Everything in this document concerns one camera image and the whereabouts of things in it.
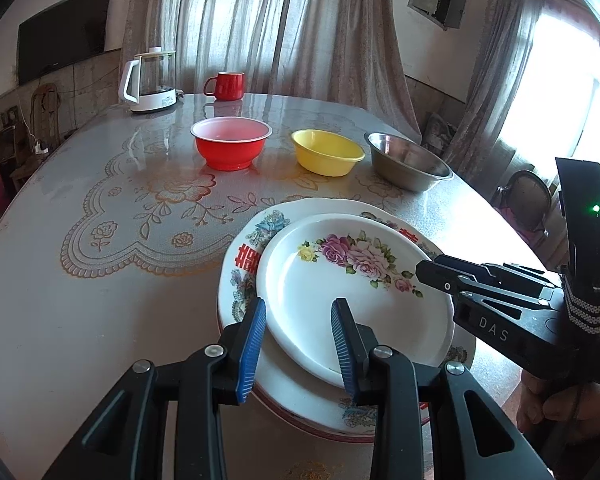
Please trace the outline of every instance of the round table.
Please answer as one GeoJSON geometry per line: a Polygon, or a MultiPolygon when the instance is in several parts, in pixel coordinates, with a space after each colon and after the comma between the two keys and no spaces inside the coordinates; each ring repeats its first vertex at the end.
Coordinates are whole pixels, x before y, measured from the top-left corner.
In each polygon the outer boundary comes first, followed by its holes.
{"type": "MultiPolygon", "coordinates": [[[[361,200],[452,256],[542,268],[458,176],[423,194],[376,176],[368,131],[395,133],[345,105],[259,94],[215,103],[197,94],[150,115],[115,105],[62,145],[0,220],[0,456],[14,475],[39,479],[134,361],[179,361],[217,340],[224,251],[257,211],[283,200],[361,200]],[[212,170],[196,151],[189,127],[222,115],[273,129],[246,170],[212,170]],[[289,138],[302,128],[339,132],[367,157],[342,178],[308,173],[289,138]]],[[[478,341],[472,373],[502,404],[520,370],[478,341]]],[[[253,397],[223,407],[222,424],[229,478],[368,478],[371,445],[305,434],[253,397]]],[[[165,478],[172,459],[167,442],[165,478]]]]}

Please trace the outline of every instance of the red bowl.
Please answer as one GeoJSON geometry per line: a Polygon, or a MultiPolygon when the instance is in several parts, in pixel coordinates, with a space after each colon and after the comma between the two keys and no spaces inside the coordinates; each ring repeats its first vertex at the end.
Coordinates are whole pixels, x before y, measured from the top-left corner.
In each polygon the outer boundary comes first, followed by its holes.
{"type": "Polygon", "coordinates": [[[191,127],[200,155],[219,171],[248,168],[271,131],[268,124],[244,117],[214,117],[191,127]]]}

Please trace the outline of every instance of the stack of plates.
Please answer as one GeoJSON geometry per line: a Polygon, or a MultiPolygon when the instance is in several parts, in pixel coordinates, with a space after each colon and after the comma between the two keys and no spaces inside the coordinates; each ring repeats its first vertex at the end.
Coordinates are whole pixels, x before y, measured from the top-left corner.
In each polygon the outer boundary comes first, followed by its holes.
{"type": "Polygon", "coordinates": [[[261,211],[229,246],[218,289],[221,330],[251,298],[267,304],[254,394],[289,424],[339,442],[373,441],[376,408],[352,406],[331,335],[331,302],[415,362],[471,365],[475,338],[448,295],[418,282],[440,250],[416,229],[353,200],[306,198],[261,211]]]}

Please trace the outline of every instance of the glass kettle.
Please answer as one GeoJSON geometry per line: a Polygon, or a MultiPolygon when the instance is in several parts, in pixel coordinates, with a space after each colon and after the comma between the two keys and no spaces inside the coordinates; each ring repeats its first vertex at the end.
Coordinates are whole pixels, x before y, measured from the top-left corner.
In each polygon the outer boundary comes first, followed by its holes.
{"type": "Polygon", "coordinates": [[[152,46],[126,63],[118,95],[132,112],[155,112],[176,102],[175,54],[152,46]]]}

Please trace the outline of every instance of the kettle base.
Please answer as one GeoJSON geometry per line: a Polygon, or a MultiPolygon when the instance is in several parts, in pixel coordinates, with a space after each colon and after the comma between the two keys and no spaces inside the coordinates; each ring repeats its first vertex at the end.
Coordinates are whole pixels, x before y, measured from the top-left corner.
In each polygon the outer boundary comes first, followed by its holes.
{"type": "Polygon", "coordinates": [[[165,110],[176,104],[176,89],[171,88],[166,92],[141,95],[137,103],[129,105],[129,109],[136,114],[148,114],[165,110]]]}

